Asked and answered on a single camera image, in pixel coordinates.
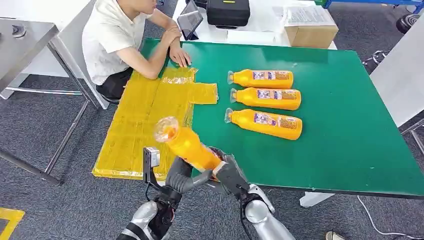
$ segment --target tablet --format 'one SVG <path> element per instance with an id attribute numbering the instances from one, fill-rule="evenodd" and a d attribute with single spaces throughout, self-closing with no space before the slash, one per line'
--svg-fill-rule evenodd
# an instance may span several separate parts
<path id="1" fill-rule="evenodd" d="M 198 39 L 194 33 L 196 28 L 203 21 L 203 16 L 200 14 L 198 7 L 193 0 L 190 0 L 187 3 L 176 21 L 178 22 L 179 28 L 181 29 L 185 40 Z"/>

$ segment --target man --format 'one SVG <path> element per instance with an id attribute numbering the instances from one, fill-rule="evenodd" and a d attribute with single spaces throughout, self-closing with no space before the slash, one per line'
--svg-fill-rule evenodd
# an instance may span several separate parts
<path id="1" fill-rule="evenodd" d="M 165 29 L 149 59 L 139 52 L 146 19 Z M 148 79 L 158 77 L 168 49 L 180 67 L 191 65 L 180 37 L 177 23 L 156 9 L 156 0 L 97 0 L 82 33 L 82 51 L 96 90 L 118 101 L 133 69 Z"/>

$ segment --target green tabletop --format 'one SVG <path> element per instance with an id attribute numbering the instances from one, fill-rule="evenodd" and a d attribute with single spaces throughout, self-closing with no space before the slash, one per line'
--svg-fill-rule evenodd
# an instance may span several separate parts
<path id="1" fill-rule="evenodd" d="M 144 42 L 151 54 L 157 40 Z M 318 192 L 424 199 L 424 175 L 354 51 L 184 42 L 196 81 L 217 83 L 216 105 L 194 107 L 192 129 L 235 156 L 249 182 Z M 289 70 L 302 94 L 295 111 L 230 103 L 228 71 Z M 224 123 L 226 108 L 302 119 L 298 140 Z"/>

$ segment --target white t-shirt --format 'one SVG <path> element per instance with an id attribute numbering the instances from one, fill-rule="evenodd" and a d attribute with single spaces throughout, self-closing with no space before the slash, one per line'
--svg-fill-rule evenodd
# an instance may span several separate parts
<path id="1" fill-rule="evenodd" d="M 110 75 L 129 67 L 116 51 L 140 48 L 150 16 L 140 13 L 131 21 L 116 0 L 96 1 L 82 32 L 82 52 L 93 83 L 102 85 Z"/>

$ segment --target man's hand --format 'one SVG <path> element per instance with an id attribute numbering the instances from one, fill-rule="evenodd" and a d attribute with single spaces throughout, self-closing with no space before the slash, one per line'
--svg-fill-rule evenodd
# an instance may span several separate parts
<path id="1" fill-rule="evenodd" d="M 180 29 L 178 29 L 177 26 L 171 27 L 170 29 L 166 30 L 163 35 L 162 39 L 160 40 L 167 46 L 170 46 L 171 43 L 176 39 L 181 37 Z"/>
<path id="2" fill-rule="evenodd" d="M 189 54 L 180 47 L 180 45 L 172 44 L 170 46 L 169 57 L 180 67 L 186 68 L 192 64 Z"/>

